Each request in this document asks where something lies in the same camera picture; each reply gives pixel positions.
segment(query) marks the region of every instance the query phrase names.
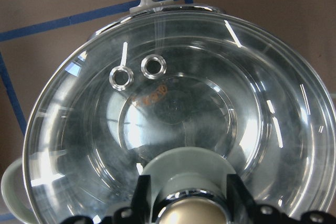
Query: clear glass bowl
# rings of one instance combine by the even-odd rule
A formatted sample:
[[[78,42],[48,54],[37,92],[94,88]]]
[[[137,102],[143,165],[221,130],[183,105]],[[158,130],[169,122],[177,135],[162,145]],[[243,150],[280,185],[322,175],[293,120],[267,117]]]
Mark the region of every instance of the clear glass bowl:
[[[149,55],[166,67],[152,79]],[[119,65],[133,73],[120,91],[109,81]],[[256,200],[292,217],[331,202],[334,108],[314,70],[251,23],[175,6],[103,29],[47,83],[25,139],[33,209],[43,223],[99,222],[129,204],[150,160],[182,146],[220,154]]]

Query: bowl handle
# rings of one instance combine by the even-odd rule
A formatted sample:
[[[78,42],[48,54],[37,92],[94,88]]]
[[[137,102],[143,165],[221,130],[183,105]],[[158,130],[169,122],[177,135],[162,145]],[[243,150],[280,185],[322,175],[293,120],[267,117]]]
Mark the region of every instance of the bowl handle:
[[[22,158],[11,163],[1,180],[1,194],[10,212],[23,223],[39,223],[34,213],[17,197],[14,188],[15,172],[22,167]]]
[[[164,5],[173,5],[174,0],[163,0],[163,1],[158,1],[158,0],[140,0],[140,4],[138,6],[130,8],[130,13],[136,13],[140,12],[142,10],[147,10],[153,7],[161,7]]]

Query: small hole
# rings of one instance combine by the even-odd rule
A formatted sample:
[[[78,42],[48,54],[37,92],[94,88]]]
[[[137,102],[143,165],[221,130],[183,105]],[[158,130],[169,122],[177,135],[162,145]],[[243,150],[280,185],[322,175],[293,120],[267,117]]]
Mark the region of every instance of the small hole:
[[[161,64],[157,60],[149,60],[146,63],[147,72],[150,74],[156,74],[161,70]]]
[[[114,82],[117,85],[125,85],[129,81],[129,75],[126,71],[118,70],[114,73]]]

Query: metal cap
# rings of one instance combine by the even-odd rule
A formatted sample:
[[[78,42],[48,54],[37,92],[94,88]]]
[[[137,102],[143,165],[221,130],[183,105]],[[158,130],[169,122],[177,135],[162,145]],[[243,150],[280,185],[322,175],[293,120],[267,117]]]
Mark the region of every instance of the metal cap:
[[[221,207],[204,198],[186,198],[164,208],[160,213],[159,224],[223,224],[226,216]]]

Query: metal ring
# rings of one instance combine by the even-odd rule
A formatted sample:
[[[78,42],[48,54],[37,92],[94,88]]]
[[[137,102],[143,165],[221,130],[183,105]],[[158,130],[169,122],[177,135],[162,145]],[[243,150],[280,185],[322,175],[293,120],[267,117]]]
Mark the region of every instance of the metal ring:
[[[119,26],[120,24],[125,23],[126,21],[129,21],[130,19],[133,20],[134,18],[138,18],[140,16],[144,16],[144,15],[149,15],[149,14],[153,14],[153,13],[159,13],[159,12],[173,12],[173,11],[199,11],[199,12],[211,12],[211,13],[219,13],[219,14],[226,14],[225,11],[214,7],[214,6],[208,6],[208,5],[202,5],[202,4],[183,4],[183,5],[170,5],[170,6],[160,6],[160,7],[154,7],[154,8],[150,8],[147,10],[143,10],[141,12],[137,12],[137,13],[133,13],[131,15],[122,17],[120,19],[118,19],[115,22],[112,22],[104,27],[102,27],[101,29],[99,29],[98,31],[96,31],[95,33],[93,33],[88,40],[91,40],[95,37],[97,37],[98,35],[101,35],[103,33],[105,33],[106,31],[109,31],[110,29],[113,29],[117,26]]]
[[[152,71],[148,69],[149,64],[152,62],[156,62],[160,64],[160,69],[158,71]],[[146,56],[141,62],[141,72],[143,75],[150,79],[155,80],[166,73],[167,70],[167,63],[164,58],[160,55],[148,55]]]
[[[156,211],[153,211],[153,217],[152,221],[155,222],[156,224],[161,223],[161,217],[162,215],[169,210],[169,208],[174,205],[176,202],[184,199],[203,199],[203,200],[208,200],[214,206],[218,207],[223,215],[225,216],[226,222],[225,223],[230,223],[231,215],[226,207],[225,200],[223,200],[221,197],[216,196],[214,193],[208,191],[208,190],[202,190],[202,189],[186,189],[186,190],[181,190],[175,193],[172,193],[162,201],[158,202],[158,209]]]
[[[125,83],[117,83],[116,76],[117,74],[125,72],[127,74],[127,81]],[[112,87],[118,91],[125,90],[129,85],[134,82],[134,74],[133,71],[126,66],[116,66],[110,72],[110,84]]]

